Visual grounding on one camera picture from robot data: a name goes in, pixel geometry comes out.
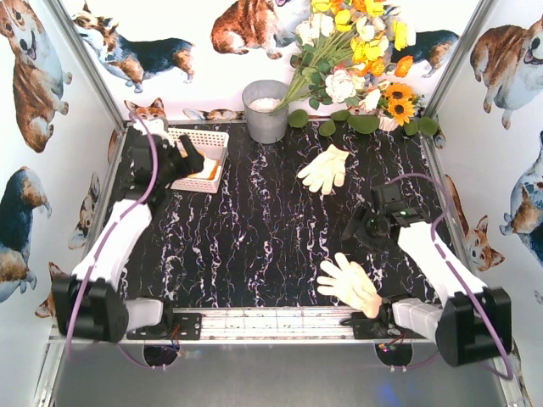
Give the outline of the cream glove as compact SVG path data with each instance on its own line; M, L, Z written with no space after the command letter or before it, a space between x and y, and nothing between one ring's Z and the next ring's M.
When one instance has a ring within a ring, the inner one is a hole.
M331 145L300 170L297 178L302 180L310 192L330 195L334 187L344 185L345 163L349 156L348 151Z
M337 298L368 319L378 316L383 298L361 265L336 253L334 262L325 260L320 269L324 276L317 277L316 283L321 295Z

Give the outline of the white glove orange cuff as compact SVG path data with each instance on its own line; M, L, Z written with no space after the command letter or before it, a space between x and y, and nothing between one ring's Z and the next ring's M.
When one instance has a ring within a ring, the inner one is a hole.
M188 177L201 180L213 180L216 176L216 172L218 171L220 161L218 159L208 157L204 152L202 152L202 154L204 157L203 169L198 173L189 175Z

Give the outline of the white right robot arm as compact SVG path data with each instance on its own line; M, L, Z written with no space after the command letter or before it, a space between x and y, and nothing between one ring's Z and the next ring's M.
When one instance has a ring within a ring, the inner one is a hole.
M435 224L408 205L397 183L372 189L372 208L360 205L342 238L355 238L375 253L394 245L407 253L438 294L438 306L410 295L382 297L363 269L340 263L336 296L368 319L427 338L451 366L495 357L507 360L512 350L511 299L472 274L443 244Z

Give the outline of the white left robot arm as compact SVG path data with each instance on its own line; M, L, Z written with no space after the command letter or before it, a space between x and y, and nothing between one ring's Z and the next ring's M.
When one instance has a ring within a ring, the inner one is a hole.
M56 319L67 340L118 343L128 332L171 322L172 313L162 300L121 299L120 275L167 187L201 172L204 156L187 135L170 142L147 132L133 143L132 159L132 179L96 242L70 276L53 280Z

